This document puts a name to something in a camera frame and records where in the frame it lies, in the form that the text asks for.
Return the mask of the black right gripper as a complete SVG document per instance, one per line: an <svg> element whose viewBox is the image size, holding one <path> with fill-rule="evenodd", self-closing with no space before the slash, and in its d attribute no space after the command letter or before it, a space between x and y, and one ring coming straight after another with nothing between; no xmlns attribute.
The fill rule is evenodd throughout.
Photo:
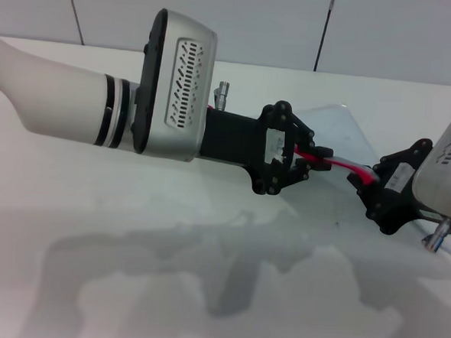
<svg viewBox="0 0 451 338"><path fill-rule="evenodd" d="M395 234L404 224L421 218L419 203L412 191L417 169L433 148L433 142L419 139L410 148L386 155L372 167L376 180L350 173L347 181L356 189L365 215L385 235Z"/></svg>

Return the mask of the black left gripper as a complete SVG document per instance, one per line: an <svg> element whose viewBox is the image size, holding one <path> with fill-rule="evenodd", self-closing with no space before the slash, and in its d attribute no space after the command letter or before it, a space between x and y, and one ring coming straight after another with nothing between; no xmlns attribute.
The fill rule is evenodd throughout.
<svg viewBox="0 0 451 338"><path fill-rule="evenodd" d="M199 157L242 167L256 194L277 195L308 180L311 171L331 170L329 163L306 159L324 161L334 154L316 145L314 137L283 100L266 105L256 119L209 109ZM294 154L304 158L294 159Z"/></svg>

